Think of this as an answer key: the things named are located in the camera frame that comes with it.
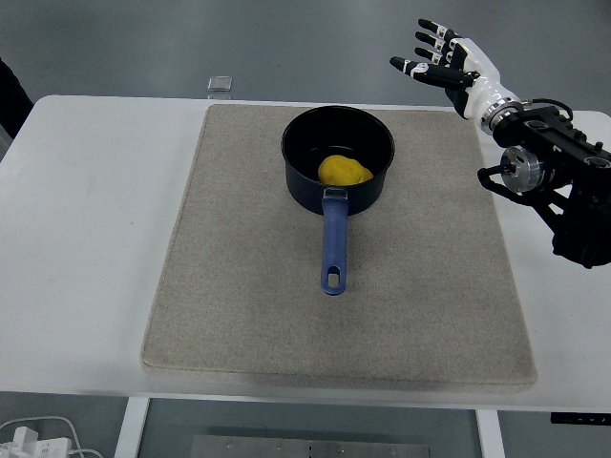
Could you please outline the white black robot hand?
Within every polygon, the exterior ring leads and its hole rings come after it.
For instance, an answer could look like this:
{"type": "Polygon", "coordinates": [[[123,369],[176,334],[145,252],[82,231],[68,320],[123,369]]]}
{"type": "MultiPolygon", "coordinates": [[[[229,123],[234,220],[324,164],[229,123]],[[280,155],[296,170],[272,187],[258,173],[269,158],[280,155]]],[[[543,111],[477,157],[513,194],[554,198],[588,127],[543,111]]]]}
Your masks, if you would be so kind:
{"type": "Polygon", "coordinates": [[[473,40],[428,19],[420,19],[418,26],[415,37],[423,46],[414,52],[419,58],[392,57],[390,64],[396,70],[443,89],[465,119],[477,120],[494,108],[519,101],[502,85],[498,69],[473,40]]]}

